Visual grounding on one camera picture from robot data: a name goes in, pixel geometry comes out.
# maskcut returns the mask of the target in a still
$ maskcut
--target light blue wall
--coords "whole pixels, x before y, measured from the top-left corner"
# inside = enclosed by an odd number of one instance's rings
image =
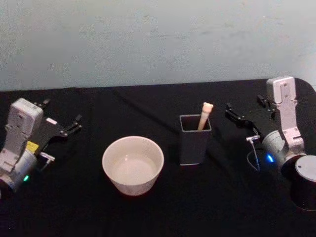
[[[0,90],[258,79],[316,85],[315,0],[0,0]]]

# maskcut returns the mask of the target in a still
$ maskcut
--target black tablecloth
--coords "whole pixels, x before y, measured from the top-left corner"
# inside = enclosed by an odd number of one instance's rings
[[[316,93],[296,80],[298,127],[307,154],[316,154]],[[273,163],[263,171],[246,162],[248,132],[225,118],[266,95],[266,80],[113,88],[68,88],[0,93],[0,138],[9,105],[23,97],[50,98],[45,110],[62,125],[82,114],[82,131],[51,144],[56,157],[0,205],[0,236],[316,236],[316,212],[291,201],[290,183]],[[179,115],[214,104],[212,137],[202,165],[179,166]],[[141,197],[122,195],[103,172],[104,150],[118,138],[139,135],[157,142],[165,163],[154,187]]]

